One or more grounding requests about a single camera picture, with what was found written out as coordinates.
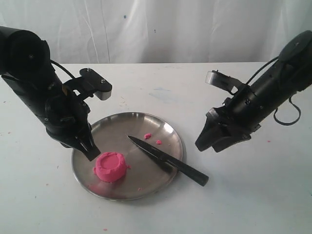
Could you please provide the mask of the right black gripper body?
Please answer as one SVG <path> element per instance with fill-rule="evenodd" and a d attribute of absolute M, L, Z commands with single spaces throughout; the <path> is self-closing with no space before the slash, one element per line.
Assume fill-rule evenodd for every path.
<path fill-rule="evenodd" d="M 224 108 L 212 108 L 206 114 L 206 117 L 213 117 L 215 121 L 223 126 L 226 126 L 230 135 L 238 135 L 238 134 L 248 134 L 256 132 L 259 128 L 261 128 L 260 124 L 256 124 L 252 128 L 244 127 L 236 122 L 231 116 L 228 116 L 227 113 L 224 112 Z"/>

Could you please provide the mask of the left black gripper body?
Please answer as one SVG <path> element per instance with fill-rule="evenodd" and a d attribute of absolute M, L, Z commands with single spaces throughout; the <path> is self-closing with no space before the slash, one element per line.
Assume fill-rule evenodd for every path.
<path fill-rule="evenodd" d="M 91 148 L 90 108 L 75 94 L 53 96 L 46 100 L 48 135 L 67 148 Z"/>

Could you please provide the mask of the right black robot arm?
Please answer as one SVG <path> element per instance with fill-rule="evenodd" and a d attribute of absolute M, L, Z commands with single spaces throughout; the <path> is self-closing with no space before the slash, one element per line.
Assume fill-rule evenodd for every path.
<path fill-rule="evenodd" d="M 254 83 L 243 83 L 216 70 L 207 73 L 208 83 L 227 91 L 232 98 L 206 114 L 203 130 L 195 141 L 201 152 L 210 147 L 220 152 L 250 140 L 262 120 L 312 84 L 312 32 L 297 35 L 269 64 L 271 67 Z"/>

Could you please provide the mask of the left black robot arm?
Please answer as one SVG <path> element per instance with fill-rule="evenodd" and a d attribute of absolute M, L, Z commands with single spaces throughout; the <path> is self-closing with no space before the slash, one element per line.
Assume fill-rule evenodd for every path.
<path fill-rule="evenodd" d="M 46 41 L 31 31 L 2 26 L 0 75 L 52 139 L 82 152 L 90 161 L 100 154 L 85 98 L 60 81 Z"/>

